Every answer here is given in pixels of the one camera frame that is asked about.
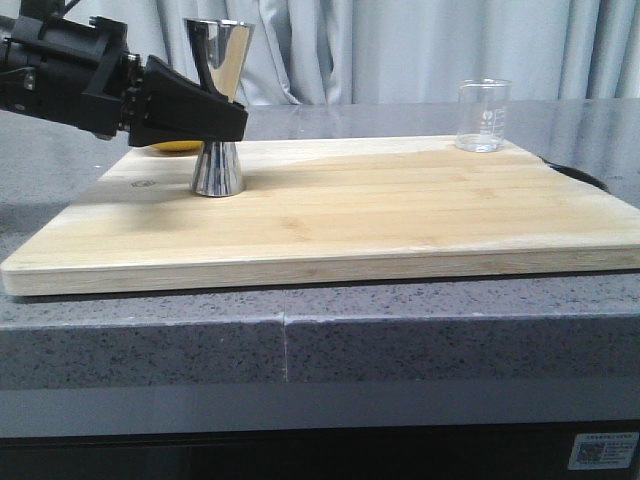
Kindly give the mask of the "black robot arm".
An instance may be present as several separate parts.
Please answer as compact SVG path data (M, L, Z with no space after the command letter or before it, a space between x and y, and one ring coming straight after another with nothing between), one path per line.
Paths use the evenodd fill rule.
M23 1L1 19L1 108L134 147L181 141L239 141L248 113L221 92L130 52L126 24L66 19L65 1Z

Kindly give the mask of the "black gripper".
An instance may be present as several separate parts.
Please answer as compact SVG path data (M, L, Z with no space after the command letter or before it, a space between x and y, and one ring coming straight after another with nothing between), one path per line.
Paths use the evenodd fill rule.
M142 69L127 25L94 17L1 18L1 109L129 144L240 141L248 112L151 55Z

